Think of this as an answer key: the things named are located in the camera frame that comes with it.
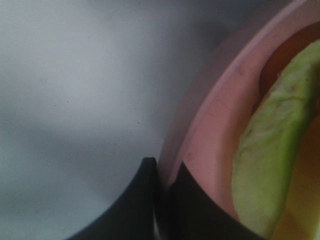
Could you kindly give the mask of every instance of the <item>white table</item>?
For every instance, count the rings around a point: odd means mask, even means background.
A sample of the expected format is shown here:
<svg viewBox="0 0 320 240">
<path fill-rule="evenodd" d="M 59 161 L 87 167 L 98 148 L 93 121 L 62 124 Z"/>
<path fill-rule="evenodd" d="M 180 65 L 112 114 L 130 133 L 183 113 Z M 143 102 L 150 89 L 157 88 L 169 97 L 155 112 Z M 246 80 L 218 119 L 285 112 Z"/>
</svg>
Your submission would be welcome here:
<svg viewBox="0 0 320 240">
<path fill-rule="evenodd" d="M 0 1 L 0 239 L 63 239 L 105 211 L 264 2 Z"/>
</svg>

